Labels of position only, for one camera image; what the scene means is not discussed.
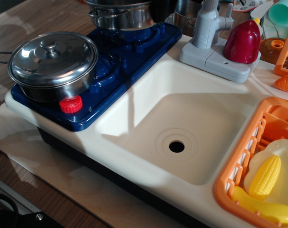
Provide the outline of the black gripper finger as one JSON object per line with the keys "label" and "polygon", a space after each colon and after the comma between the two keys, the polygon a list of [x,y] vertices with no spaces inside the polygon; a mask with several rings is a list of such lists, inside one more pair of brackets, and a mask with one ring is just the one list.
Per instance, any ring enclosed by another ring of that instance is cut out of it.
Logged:
{"label": "black gripper finger", "polygon": [[178,0],[153,0],[150,5],[150,13],[154,23],[163,23],[175,12]]}

